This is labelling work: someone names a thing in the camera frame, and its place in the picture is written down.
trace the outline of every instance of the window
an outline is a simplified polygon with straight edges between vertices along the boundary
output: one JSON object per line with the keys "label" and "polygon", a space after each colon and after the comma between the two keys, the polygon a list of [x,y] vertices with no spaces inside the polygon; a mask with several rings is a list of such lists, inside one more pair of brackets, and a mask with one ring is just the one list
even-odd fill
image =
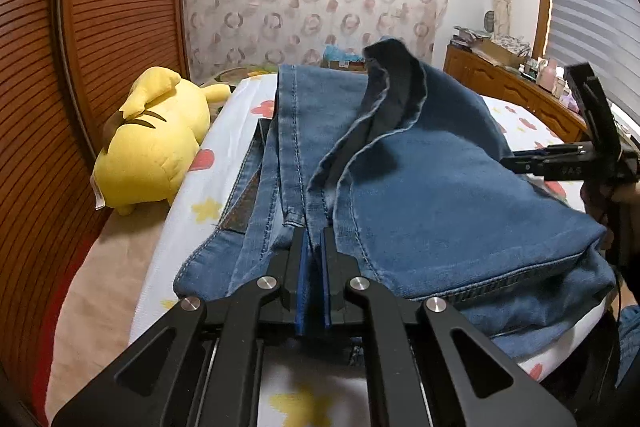
{"label": "window", "polygon": [[534,52],[560,66],[591,63],[609,100],[640,123],[638,0],[549,0],[540,18]]}

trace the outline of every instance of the wooden cabinet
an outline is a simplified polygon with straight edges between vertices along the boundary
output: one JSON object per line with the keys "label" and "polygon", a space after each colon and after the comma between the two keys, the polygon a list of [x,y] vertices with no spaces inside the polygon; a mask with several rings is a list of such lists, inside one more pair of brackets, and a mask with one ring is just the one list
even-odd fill
{"label": "wooden cabinet", "polygon": [[544,89],[473,53],[449,46],[444,71],[478,94],[524,107],[565,142],[580,141],[586,132],[582,118]]}

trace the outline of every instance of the cabinet door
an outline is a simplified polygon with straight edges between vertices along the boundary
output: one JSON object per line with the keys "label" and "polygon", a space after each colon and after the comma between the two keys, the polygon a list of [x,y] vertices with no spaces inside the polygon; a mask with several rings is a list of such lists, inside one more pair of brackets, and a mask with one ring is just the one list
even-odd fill
{"label": "cabinet door", "polygon": [[504,92],[504,79],[491,64],[482,64],[479,61],[471,65],[466,87],[478,94],[484,94],[492,98],[502,99]]}
{"label": "cabinet door", "polygon": [[468,71],[468,52],[457,50],[456,48],[447,49],[447,59],[444,64],[444,72],[450,74],[453,78],[466,84],[466,74]]}
{"label": "cabinet door", "polygon": [[535,109],[538,97],[526,87],[518,85],[518,82],[517,78],[507,78],[504,83],[502,99],[505,102],[514,103],[528,110]]}
{"label": "cabinet door", "polygon": [[559,108],[552,107],[546,100],[539,100],[538,107],[533,111],[549,129],[564,142],[572,142],[580,134],[580,128],[569,118],[561,114]]}

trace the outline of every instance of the silver bolt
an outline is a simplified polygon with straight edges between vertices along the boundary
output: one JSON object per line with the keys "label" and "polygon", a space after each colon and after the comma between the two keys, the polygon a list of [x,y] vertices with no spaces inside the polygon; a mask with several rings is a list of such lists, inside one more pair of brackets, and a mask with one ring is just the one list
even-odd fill
{"label": "silver bolt", "polygon": [[276,284],[278,284],[278,281],[276,281],[275,277],[271,277],[270,275],[266,275],[258,279],[258,288],[262,290],[270,290],[271,288],[275,288]]}
{"label": "silver bolt", "polygon": [[366,277],[354,277],[349,281],[349,286],[354,290],[366,290],[369,287],[369,279]]}
{"label": "silver bolt", "polygon": [[186,312],[194,312],[200,307],[200,299],[197,297],[185,297],[180,301],[180,308]]}
{"label": "silver bolt", "polygon": [[431,297],[427,299],[427,308],[434,313],[440,313],[447,309],[447,301],[440,297]]}

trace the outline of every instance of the plush toy tag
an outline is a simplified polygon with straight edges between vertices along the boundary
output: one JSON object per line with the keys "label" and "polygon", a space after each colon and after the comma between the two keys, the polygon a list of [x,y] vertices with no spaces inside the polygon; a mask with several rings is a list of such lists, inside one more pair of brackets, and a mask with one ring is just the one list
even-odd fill
{"label": "plush toy tag", "polygon": [[104,203],[104,196],[102,195],[98,184],[95,182],[93,174],[91,174],[89,182],[91,183],[91,188],[94,190],[95,194],[95,210],[100,210],[101,208],[104,208],[106,204]]}

